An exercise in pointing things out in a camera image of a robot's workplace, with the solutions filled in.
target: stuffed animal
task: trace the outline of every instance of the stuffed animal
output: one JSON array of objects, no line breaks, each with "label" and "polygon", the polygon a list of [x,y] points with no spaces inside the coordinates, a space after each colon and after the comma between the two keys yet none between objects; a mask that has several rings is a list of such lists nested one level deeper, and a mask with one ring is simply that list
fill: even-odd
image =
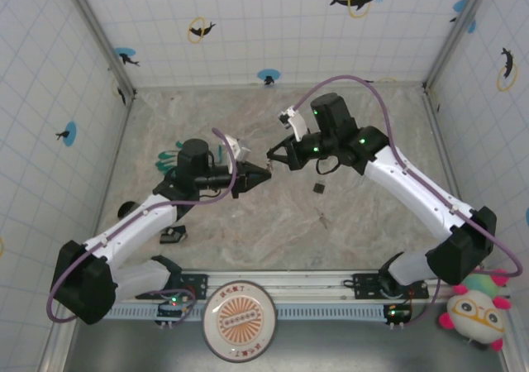
[{"label": "stuffed animal", "polygon": [[498,310],[511,308],[511,303],[499,297],[498,292],[507,281],[508,277],[497,275],[469,275],[454,287],[457,294],[448,301],[448,311],[439,317],[439,323],[445,329],[455,329],[470,340],[500,351],[505,323]]}]

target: yellow ring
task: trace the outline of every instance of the yellow ring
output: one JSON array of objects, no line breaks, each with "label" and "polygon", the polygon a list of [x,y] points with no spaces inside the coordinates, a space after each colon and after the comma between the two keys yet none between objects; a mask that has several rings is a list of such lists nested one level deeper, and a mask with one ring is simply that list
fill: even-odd
[{"label": "yellow ring", "polygon": [[347,0],[347,8],[349,9],[349,15],[353,18],[363,18],[367,15],[367,13],[369,12],[369,9],[371,8],[371,2],[368,2],[367,4],[367,10],[365,10],[365,12],[361,15],[355,15],[353,12],[351,12],[350,10],[350,0]]},{"label": "yellow ring", "polygon": [[117,97],[119,95],[119,93],[117,93],[117,81],[116,81],[116,78],[113,78],[112,79],[112,95],[114,95],[115,97]]},{"label": "yellow ring", "polygon": [[[202,31],[200,32],[200,38],[198,38],[198,40],[193,40],[191,38],[191,28],[193,27],[193,25],[195,24],[195,22],[197,21],[202,21]],[[193,19],[193,22],[191,22],[191,25],[189,25],[189,29],[188,29],[188,40],[191,41],[193,44],[197,44],[200,42],[200,40],[204,37],[204,32],[206,30],[206,20],[204,19],[204,17],[196,17],[195,19]]]},{"label": "yellow ring", "polygon": [[512,82],[505,88],[502,88],[501,81],[502,81],[502,74],[505,73],[507,68],[505,66],[503,66],[499,70],[498,79],[496,80],[496,87],[498,87],[498,91],[500,91],[500,92],[508,91],[514,85],[514,83],[516,83],[516,79],[518,78],[518,67],[516,66],[516,64],[514,62],[512,63],[512,67],[514,68],[514,79],[512,79]]}]

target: marble floor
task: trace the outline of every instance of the marble floor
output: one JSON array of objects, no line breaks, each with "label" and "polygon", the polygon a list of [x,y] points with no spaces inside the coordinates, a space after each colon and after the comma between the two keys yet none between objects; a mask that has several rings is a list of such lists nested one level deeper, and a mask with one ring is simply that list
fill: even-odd
[{"label": "marble floor", "polygon": [[[446,178],[417,86],[378,86],[389,109],[398,147],[441,187]],[[308,88],[143,90],[131,110],[105,203],[100,231],[117,221],[127,201],[142,202],[162,179],[155,162],[176,141],[199,137],[218,145],[213,126],[243,139],[250,162],[265,167],[266,151],[289,134],[277,119]],[[314,97],[341,95],[359,126],[385,132],[380,107],[369,90],[327,87]],[[317,125],[310,108],[307,124]],[[323,194],[312,191],[322,180]],[[272,179],[237,200],[195,207],[181,221],[188,238],[160,245],[150,239],[127,265],[164,255],[186,269],[376,269],[401,250],[436,244],[428,230],[384,188],[341,167],[320,176],[315,164],[290,172],[274,164]]]}]

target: purple cable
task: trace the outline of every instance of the purple cable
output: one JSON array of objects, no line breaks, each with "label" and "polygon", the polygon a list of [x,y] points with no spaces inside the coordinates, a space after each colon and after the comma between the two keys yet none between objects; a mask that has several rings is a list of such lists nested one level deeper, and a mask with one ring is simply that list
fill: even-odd
[{"label": "purple cable", "polygon": [[[382,108],[382,114],[384,115],[384,122],[386,124],[386,131],[388,132],[388,138],[389,138],[389,147],[391,148],[391,151],[393,152],[393,155],[395,157],[395,160],[399,163],[401,168],[405,169],[406,164],[404,163],[403,159],[401,159],[400,155],[397,152],[397,146],[395,145],[395,140],[393,138],[393,132],[391,131],[391,124],[389,123],[389,114],[388,114],[388,108],[386,107],[386,104],[384,103],[384,100],[380,96],[379,92],[367,81],[361,79],[360,77],[356,77],[350,74],[343,74],[341,76],[335,76],[331,77],[330,79],[327,79],[325,81],[322,81],[321,83],[315,85],[313,88],[311,88],[300,100],[298,103],[296,103],[293,107],[293,110],[296,111],[300,108],[300,106],[313,94],[315,93],[319,88],[323,87],[324,85],[327,85],[329,83],[332,83],[336,80],[354,80],[357,83],[360,83],[367,87],[371,93],[373,93],[374,97],[377,98],[379,101],[380,107]],[[436,196],[439,201],[441,201],[446,207],[449,209],[452,209],[452,204],[446,200],[437,190],[435,190],[428,182],[426,182],[424,179],[422,179],[419,175],[417,175],[415,172],[413,172],[411,169],[407,170],[407,173],[414,178],[418,183],[420,183],[426,190],[428,190],[430,193],[432,193],[434,196]],[[474,273],[476,274],[494,274],[501,277],[517,277],[519,275],[522,275],[523,273],[523,266],[520,260],[509,250],[500,240],[498,240],[496,237],[494,237],[492,234],[490,234],[488,231],[484,230],[480,225],[477,223],[471,221],[469,218],[467,218],[462,212],[459,210],[456,210],[454,214],[458,217],[460,217],[465,223],[468,223],[472,226],[475,230],[477,230],[480,234],[488,238],[492,243],[494,243],[500,250],[505,252],[507,256],[512,260],[512,262],[515,264],[517,270],[512,273],[499,273],[499,272],[493,272],[490,270],[475,270]],[[436,291],[433,295],[433,298],[431,299],[431,302],[428,303],[424,311],[419,315],[417,318],[413,320],[412,323],[415,323],[419,321],[421,318],[423,318],[428,309],[433,305],[433,303],[437,299],[437,295],[439,294],[439,289],[441,288],[441,280],[437,280],[437,286]]]},{"label": "purple cable", "polygon": [[[204,201],[167,201],[167,202],[163,202],[163,203],[153,204],[150,207],[138,212],[130,220],[128,220],[126,223],[124,223],[123,225],[118,227],[115,231],[110,233],[108,235],[108,237],[107,237],[107,241],[111,241],[115,236],[117,236],[119,233],[121,233],[127,227],[129,227],[133,222],[137,221],[140,217],[143,217],[144,216],[143,215],[144,211],[149,212],[149,211],[152,211],[155,208],[166,207],[168,205],[177,206],[177,205],[208,205],[208,204],[213,204],[213,203],[216,203],[217,201],[222,200],[225,196],[227,196],[230,193],[231,189],[235,185],[235,181],[236,181],[236,177],[237,177],[237,167],[236,167],[235,156],[233,155],[233,150],[231,150],[230,144],[228,143],[228,139],[226,139],[224,134],[222,134],[222,132],[220,132],[217,128],[212,128],[212,132],[213,132],[213,134],[215,134],[216,136],[221,138],[222,142],[224,142],[224,145],[226,146],[226,148],[228,150],[228,155],[230,156],[230,160],[231,160],[231,163],[232,163],[232,166],[233,166],[233,172],[231,173],[231,181],[230,181],[230,184],[228,185],[228,187],[226,188],[226,190],[222,194],[220,194],[218,197],[211,198],[209,200],[204,200]],[[66,278],[72,273],[72,271],[74,271],[77,268],[77,266],[79,266],[81,263],[83,263],[83,260],[87,259],[91,254],[93,254],[96,250],[98,250],[102,246],[103,246],[103,243],[100,242],[97,245],[95,245],[92,248],[90,248],[89,250],[87,250],[78,259],[76,259],[75,262],[72,263],[68,267],[68,269],[66,269],[64,271],[64,273],[57,279],[57,281],[55,282],[55,284],[51,288],[50,296],[48,297],[48,301],[46,302],[46,313],[48,314],[48,318],[51,321],[62,323],[62,322],[70,322],[70,321],[73,321],[75,318],[77,318],[77,316],[75,316],[75,315],[73,315],[71,317],[68,317],[68,318],[57,318],[54,315],[53,310],[52,310],[53,299],[54,299],[55,295],[57,294],[57,291],[59,290],[59,287],[63,284],[63,282],[66,280]]]},{"label": "purple cable", "polygon": [[186,295],[193,298],[193,301],[191,302],[191,305],[188,307],[188,311],[180,317],[178,321],[172,321],[173,327],[176,327],[177,325],[180,325],[182,322],[184,322],[193,311],[195,305],[197,304],[197,298],[195,297],[195,294],[187,289],[162,289],[160,291],[152,291],[148,292],[149,295],[163,295],[165,293],[185,293]]}]

